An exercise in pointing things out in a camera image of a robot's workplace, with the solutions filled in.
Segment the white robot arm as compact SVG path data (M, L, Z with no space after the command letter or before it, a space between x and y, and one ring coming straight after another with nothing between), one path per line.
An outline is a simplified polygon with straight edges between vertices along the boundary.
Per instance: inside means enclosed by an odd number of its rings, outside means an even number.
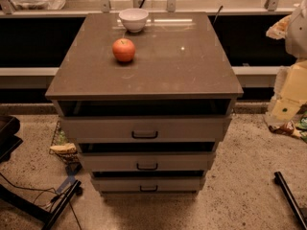
M281 67L274 84L265 119L269 126L277 126L293 119L307 103L307 2L303 0L296 9L266 32L273 39L284 39L285 49L295 57L290 67Z

